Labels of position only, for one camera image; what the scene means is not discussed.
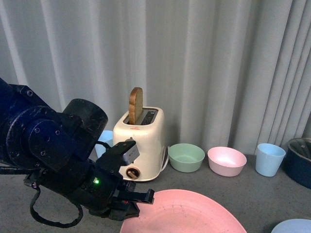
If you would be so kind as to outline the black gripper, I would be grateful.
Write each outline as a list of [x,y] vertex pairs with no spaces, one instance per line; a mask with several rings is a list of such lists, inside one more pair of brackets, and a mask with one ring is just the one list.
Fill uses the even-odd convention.
[[155,191],[135,192],[135,182],[123,179],[119,173],[122,152],[120,142],[95,162],[72,159],[59,172],[41,169],[28,175],[24,183],[35,190],[42,185],[67,198],[79,210],[86,207],[94,216],[111,220],[138,217],[136,203],[153,203]]

